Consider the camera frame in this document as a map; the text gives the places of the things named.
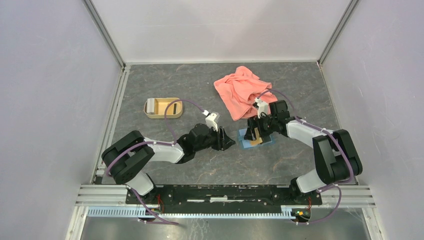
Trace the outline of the blue card holder wallet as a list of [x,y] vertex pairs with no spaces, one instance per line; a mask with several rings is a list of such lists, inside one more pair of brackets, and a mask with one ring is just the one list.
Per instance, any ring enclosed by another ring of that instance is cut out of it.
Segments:
[[258,148],[258,147],[262,147],[262,146],[267,146],[267,145],[272,145],[275,143],[274,138],[270,135],[270,136],[266,136],[266,137],[261,137],[263,140],[263,143],[257,146],[251,146],[250,144],[250,140],[245,140],[244,139],[244,135],[246,133],[246,128],[243,129],[239,129],[237,131],[237,141],[240,144],[240,147],[242,149],[251,149],[251,148]]

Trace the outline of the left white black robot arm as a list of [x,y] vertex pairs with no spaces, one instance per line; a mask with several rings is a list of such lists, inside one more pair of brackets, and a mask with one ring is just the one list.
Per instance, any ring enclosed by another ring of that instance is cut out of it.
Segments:
[[104,150],[101,160],[106,165],[105,173],[117,185],[136,190],[140,200],[151,204],[157,198],[157,190],[152,179],[142,171],[147,163],[184,164],[194,159],[199,151],[225,151],[235,143],[222,126],[214,129],[203,123],[196,124],[175,143],[156,141],[133,130]]

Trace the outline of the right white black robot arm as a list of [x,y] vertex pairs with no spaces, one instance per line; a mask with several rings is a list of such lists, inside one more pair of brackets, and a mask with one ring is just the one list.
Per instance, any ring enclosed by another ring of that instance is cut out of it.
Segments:
[[309,193],[349,183],[363,172],[362,162],[347,130],[327,130],[291,116],[284,100],[267,103],[257,98],[253,106],[257,114],[247,120],[245,140],[255,141],[278,133],[313,150],[314,169],[290,182],[288,196],[293,203],[302,204],[309,198]]

